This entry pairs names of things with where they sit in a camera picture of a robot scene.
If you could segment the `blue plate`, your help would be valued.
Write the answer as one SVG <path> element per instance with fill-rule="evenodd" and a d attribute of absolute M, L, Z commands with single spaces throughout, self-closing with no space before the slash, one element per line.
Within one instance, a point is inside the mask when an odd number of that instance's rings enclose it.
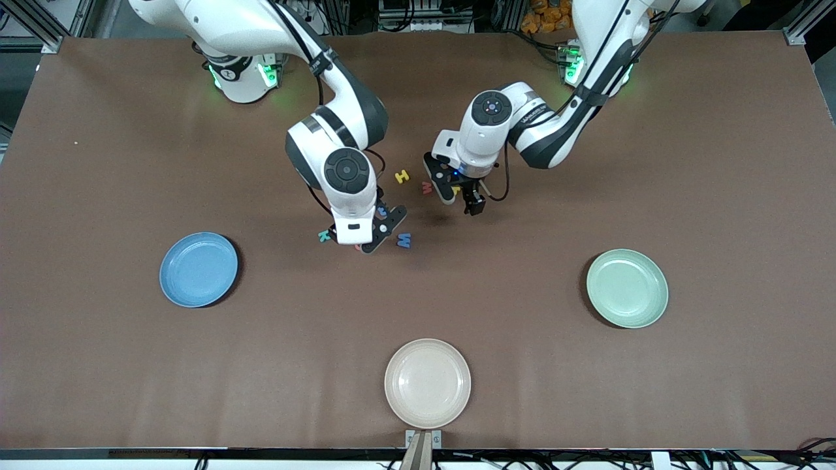
<path fill-rule="evenodd" d="M 215 232 L 191 233 L 165 253 L 159 286 L 177 306 L 207 307 L 230 291 L 238 272 L 238 250 L 229 239 Z"/>

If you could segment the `beige plate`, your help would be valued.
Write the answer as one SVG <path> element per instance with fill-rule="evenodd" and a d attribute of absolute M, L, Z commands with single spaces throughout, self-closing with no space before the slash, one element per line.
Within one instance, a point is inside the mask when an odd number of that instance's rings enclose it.
<path fill-rule="evenodd" d="M 472 374 L 460 351 L 440 339 L 422 338 L 401 346 L 385 370 L 389 407 L 414 429 L 451 424 L 468 405 Z"/>

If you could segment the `green plate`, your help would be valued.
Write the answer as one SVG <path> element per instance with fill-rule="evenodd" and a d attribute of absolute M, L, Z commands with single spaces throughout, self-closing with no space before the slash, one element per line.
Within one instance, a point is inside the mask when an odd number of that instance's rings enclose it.
<path fill-rule="evenodd" d="M 631 249 L 612 249 L 591 262 L 587 295 L 595 311 L 619 328 L 645 328 L 666 312 L 669 286 L 660 267 Z"/>

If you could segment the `white power strip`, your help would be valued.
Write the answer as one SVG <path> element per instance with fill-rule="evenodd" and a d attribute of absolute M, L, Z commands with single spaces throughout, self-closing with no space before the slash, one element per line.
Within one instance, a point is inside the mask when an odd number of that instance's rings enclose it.
<path fill-rule="evenodd" d="M 475 0 L 377 0 L 377 29 L 392 33 L 469 33 Z"/>

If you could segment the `orange bag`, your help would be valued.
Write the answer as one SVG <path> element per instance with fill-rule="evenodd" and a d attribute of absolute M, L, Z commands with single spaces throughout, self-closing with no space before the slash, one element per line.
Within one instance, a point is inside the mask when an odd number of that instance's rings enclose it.
<path fill-rule="evenodd" d="M 526 0 L 519 30 L 525 35 L 573 29 L 573 0 Z"/>

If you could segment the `brown table cover sheet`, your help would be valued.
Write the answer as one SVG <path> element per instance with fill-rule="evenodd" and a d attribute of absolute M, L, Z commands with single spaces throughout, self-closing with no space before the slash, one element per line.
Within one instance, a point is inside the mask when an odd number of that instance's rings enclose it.
<path fill-rule="evenodd" d="M 481 90 L 561 105 L 552 66 L 505 35 L 330 43 L 389 111 L 381 185 L 410 249 L 319 243 L 329 217 L 283 148 L 317 104 L 304 63 L 237 105 L 188 40 L 42 58 L 0 164 L 0 447 L 399 446 L 384 374 L 418 338 L 472 372 L 449 447 L 836 437 L 836 126 L 802 48 L 657 36 L 563 163 L 511 152 L 508 198 L 469 217 L 422 194 L 422 155 Z M 233 243 L 238 279 L 180 307 L 159 267 L 197 232 Z M 656 323 L 591 304 L 612 249 L 665 274 Z"/>

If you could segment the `black table edge rail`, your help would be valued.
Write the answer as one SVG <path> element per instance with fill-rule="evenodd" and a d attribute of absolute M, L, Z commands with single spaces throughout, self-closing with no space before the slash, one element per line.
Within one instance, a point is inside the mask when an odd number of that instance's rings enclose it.
<path fill-rule="evenodd" d="M 452 452 L 463 453 L 503 453 L 513 454 L 541 453 L 550 457 L 582 455 L 592 453 L 634 453 L 649 454 L 646 449 L 439 449 L 442 454 L 452 457 Z M 677 453 L 696 457 L 697 452 L 705 451 L 712 458 L 720 456 L 722 449 L 673 449 Z M 404 453 L 405 448 L 372 447 L 372 448 L 301 448 L 301 447 L 56 447 L 56 448 L 0 448 L 0 458 L 34 460 L 34 459 L 82 459 L 82 458 L 198 458 L 203 453 L 212 453 L 215 458 L 265 458 L 271 460 L 370 460 L 375 457 L 393 458 L 398 453 Z M 824 458 L 836 459 L 836 447 L 826 451 L 801 450 L 758 450 L 746 451 L 769 456 L 780 457 L 782 461 L 791 459 L 812 460 L 813 456 L 819 460 Z"/>

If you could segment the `aluminium frame post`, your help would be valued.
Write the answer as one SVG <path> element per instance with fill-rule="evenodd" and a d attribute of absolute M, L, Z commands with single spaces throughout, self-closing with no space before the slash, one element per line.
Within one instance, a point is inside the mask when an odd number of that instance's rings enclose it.
<path fill-rule="evenodd" d="M 802 7 L 781 30 L 786 44 L 806 44 L 806 34 L 833 8 L 834 0 L 802 0 Z"/>
<path fill-rule="evenodd" d="M 93 29 L 108 0 L 0 0 L 0 53 L 56 54 Z"/>

